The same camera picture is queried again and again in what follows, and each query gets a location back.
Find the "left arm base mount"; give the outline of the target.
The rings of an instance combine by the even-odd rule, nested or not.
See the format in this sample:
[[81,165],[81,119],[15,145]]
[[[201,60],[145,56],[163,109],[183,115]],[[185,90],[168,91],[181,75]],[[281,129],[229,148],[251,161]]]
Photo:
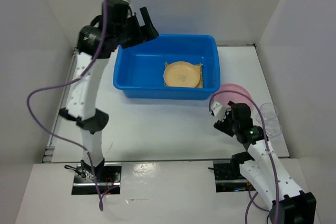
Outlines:
[[[92,174],[84,170],[80,164],[75,166],[65,165],[65,169],[74,172],[72,195],[96,195],[96,186]],[[120,194],[122,167],[120,165],[105,164],[104,168],[96,175],[98,188],[101,194]]]

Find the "pink bowl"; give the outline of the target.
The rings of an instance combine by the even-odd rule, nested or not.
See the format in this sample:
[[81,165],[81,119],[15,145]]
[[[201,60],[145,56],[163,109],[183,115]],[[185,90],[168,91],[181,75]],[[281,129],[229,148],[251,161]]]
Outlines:
[[234,103],[245,103],[252,109],[252,103],[248,98],[237,93],[232,93],[232,91],[237,91],[239,93],[246,95],[251,99],[249,92],[245,88],[237,84],[228,83],[228,84],[222,84],[217,92],[225,90],[229,90],[231,92],[225,92],[216,95],[214,98],[216,102],[219,102],[221,105],[224,105],[226,107],[228,107],[229,101],[232,101]]

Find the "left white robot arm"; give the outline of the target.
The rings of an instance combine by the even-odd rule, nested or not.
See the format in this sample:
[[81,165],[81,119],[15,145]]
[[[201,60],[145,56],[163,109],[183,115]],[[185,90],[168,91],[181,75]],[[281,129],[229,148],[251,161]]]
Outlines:
[[140,13],[143,26],[126,0],[106,0],[101,15],[79,32],[72,94],[66,107],[59,110],[59,115],[75,122],[79,128],[84,147],[81,168],[93,182],[104,177],[102,131],[109,116],[96,108],[96,99],[105,67],[117,47],[126,49],[159,36],[148,9],[141,7]]

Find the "clear plastic cup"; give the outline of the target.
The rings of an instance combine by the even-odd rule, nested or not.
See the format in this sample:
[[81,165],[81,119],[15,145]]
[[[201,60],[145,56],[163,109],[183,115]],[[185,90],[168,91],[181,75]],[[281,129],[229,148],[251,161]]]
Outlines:
[[260,107],[260,111],[262,114],[262,118],[264,119],[264,122],[275,120],[278,116],[278,109],[275,105],[272,103],[264,103]]
[[275,119],[266,119],[265,129],[266,129],[266,134],[268,138],[275,138],[282,134],[282,126]]

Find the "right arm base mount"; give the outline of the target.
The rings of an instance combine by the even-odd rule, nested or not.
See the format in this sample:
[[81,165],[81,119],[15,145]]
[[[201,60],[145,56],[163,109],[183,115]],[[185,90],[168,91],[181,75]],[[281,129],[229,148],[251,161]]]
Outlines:
[[217,193],[248,191],[250,182],[230,163],[230,160],[215,160],[208,170],[213,172]]

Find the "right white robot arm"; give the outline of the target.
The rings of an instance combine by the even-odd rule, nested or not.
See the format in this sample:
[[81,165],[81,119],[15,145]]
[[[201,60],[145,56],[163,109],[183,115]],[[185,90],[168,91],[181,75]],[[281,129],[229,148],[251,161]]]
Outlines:
[[233,137],[244,147],[234,154],[230,172],[246,178],[267,205],[271,223],[314,223],[316,199],[304,191],[287,172],[263,128],[253,124],[251,109],[245,103],[213,102],[214,128]]

